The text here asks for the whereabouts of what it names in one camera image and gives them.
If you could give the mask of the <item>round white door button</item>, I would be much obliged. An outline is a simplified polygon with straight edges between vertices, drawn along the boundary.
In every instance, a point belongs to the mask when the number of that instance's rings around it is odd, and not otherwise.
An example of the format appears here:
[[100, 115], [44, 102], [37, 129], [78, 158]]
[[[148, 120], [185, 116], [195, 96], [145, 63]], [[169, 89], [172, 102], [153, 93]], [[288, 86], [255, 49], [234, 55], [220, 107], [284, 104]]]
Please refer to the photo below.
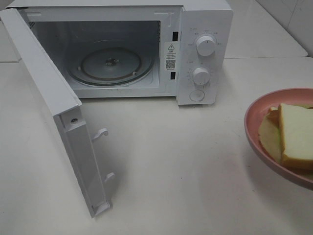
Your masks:
[[205, 93], [202, 90], [194, 90], [190, 93], [190, 99], [192, 101], [202, 101], [204, 99]]

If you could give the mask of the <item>white timer knob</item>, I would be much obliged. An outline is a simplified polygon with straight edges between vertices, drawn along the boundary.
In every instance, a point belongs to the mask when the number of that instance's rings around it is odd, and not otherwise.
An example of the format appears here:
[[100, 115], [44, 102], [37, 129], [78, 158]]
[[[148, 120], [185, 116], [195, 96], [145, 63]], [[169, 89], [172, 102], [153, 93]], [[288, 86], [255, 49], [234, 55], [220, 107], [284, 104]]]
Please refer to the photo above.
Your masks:
[[191, 73], [193, 82], [196, 85], [205, 85], [210, 81], [210, 71], [207, 68], [196, 68]]

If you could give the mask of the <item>white microwave door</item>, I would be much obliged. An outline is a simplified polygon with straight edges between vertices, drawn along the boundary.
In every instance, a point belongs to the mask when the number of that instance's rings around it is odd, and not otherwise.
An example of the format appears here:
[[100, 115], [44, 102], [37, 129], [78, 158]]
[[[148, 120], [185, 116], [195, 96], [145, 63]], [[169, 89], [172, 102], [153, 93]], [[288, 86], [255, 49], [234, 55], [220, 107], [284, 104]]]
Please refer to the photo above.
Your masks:
[[66, 150], [91, 217], [110, 208], [93, 142], [107, 135], [105, 128], [89, 134], [82, 102], [66, 82], [17, 9], [2, 10], [1, 23], [18, 57], [24, 77], [52, 134]]

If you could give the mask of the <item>toast sandwich with ham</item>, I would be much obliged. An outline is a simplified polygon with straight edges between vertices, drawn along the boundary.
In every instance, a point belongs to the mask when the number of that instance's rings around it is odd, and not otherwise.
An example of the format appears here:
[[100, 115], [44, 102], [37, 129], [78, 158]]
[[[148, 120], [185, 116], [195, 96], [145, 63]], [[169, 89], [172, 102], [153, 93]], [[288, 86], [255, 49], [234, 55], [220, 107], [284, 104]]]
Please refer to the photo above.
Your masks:
[[262, 148], [288, 169], [313, 169], [313, 109], [281, 103], [270, 107], [258, 129]]

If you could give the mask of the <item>pink plate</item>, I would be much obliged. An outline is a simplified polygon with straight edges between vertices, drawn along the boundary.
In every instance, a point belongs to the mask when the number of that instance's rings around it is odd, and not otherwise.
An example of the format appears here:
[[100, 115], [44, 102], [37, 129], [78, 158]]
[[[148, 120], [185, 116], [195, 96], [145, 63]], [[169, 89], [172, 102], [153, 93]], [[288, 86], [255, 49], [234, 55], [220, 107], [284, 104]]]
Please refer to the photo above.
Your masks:
[[313, 189], [313, 181], [309, 178], [296, 174], [277, 163], [271, 156], [262, 148], [258, 129], [264, 116], [267, 114], [270, 107], [278, 106], [280, 103], [287, 104], [313, 104], [312, 88], [290, 88], [273, 91], [265, 94], [248, 107], [245, 118], [246, 138], [254, 153], [274, 172], [283, 178], [309, 190]]

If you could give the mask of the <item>white warning label sticker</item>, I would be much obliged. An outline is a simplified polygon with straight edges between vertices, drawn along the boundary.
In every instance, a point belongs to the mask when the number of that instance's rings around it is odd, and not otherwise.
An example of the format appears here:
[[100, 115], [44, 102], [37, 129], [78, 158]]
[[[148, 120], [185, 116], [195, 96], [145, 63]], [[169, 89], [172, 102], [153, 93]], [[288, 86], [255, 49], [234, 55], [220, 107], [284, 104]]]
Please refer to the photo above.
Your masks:
[[164, 43], [164, 68], [166, 71], [176, 71], [179, 58], [179, 42]]

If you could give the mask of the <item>glass microwave turntable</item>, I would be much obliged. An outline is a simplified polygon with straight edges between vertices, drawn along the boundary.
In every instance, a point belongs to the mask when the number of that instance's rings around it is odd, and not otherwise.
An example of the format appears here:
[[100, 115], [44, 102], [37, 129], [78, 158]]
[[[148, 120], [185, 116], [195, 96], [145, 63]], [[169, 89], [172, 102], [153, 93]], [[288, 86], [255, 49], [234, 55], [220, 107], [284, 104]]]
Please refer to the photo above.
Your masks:
[[99, 87], [139, 80], [152, 69], [158, 44], [109, 40], [75, 44], [67, 51], [67, 71], [76, 80]]

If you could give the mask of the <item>white microwave oven body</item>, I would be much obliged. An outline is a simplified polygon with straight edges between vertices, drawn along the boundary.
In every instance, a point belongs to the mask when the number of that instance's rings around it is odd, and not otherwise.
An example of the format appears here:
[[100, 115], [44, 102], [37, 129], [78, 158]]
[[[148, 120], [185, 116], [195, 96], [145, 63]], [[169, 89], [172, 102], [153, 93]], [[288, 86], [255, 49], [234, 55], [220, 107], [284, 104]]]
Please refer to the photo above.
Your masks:
[[233, 11], [224, 0], [15, 0], [0, 18], [52, 100], [194, 105], [215, 101]]

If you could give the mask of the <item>upper white power knob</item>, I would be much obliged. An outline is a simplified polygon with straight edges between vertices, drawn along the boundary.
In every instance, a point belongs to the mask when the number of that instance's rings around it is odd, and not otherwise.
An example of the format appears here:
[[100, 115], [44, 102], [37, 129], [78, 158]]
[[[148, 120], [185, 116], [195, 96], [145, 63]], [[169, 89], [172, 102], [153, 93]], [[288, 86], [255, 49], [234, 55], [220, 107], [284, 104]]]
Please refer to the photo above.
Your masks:
[[202, 35], [196, 40], [197, 53], [201, 56], [210, 56], [216, 48], [216, 40], [212, 35]]

